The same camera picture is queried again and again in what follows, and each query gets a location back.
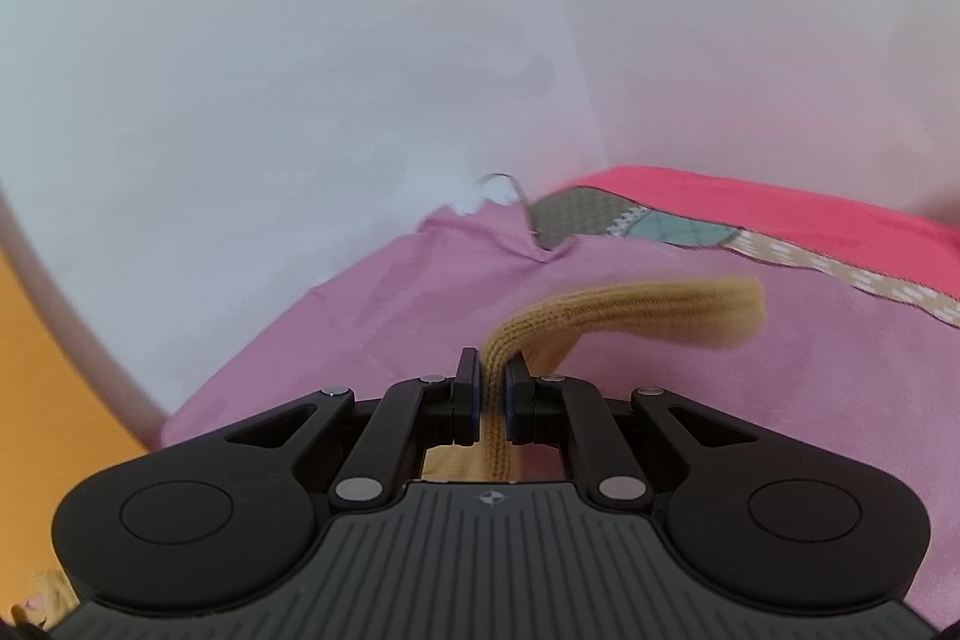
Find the pink printed bed sheet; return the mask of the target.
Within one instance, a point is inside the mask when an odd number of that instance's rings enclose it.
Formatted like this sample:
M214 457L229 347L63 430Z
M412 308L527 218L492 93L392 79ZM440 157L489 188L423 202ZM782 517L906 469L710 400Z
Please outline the pink printed bed sheet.
M958 614L958 326L810 269L574 236L534 241L526 210L439 209L405 237L309 289L163 425L174 445L325 385L360 398L443 374L509 315L558 294L646 280L752 276L763 330L737 349L626 335L579 342L565 370L613 398L656 385L895 474L923 499L931 545L911 604L936 624Z

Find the tan knitted cardigan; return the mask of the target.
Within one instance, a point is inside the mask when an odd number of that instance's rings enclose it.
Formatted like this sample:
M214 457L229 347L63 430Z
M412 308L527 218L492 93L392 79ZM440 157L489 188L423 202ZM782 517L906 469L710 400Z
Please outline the tan knitted cardigan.
M766 323L765 291L755 278L658 281L592 287L545 299L501 321L480 349L480 442L430 450L427 481L519 481L547 469L532 445L506 435L505 375L520 357L530 372L553 375L592 333L622 333L693 347L732 349Z

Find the red blanket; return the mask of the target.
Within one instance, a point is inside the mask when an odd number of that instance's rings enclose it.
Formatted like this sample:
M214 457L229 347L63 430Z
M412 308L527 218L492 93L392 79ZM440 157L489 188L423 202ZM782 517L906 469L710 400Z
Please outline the red blanket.
M958 230L913 214L663 167L613 167L568 185L597 188L685 218L756 230L952 298L958 294Z

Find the grey patterned quilt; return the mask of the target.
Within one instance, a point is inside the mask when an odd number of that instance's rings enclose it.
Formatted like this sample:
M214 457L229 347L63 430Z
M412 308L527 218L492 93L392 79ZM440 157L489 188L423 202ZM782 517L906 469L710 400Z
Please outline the grey patterned quilt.
M592 187L573 187L540 198L527 208L535 240L553 250L573 236L610 236L680 248L722 248L752 262L810 269L874 298L923 310L958 326L958 298L905 276L859 268L763 232L732 224L685 218Z

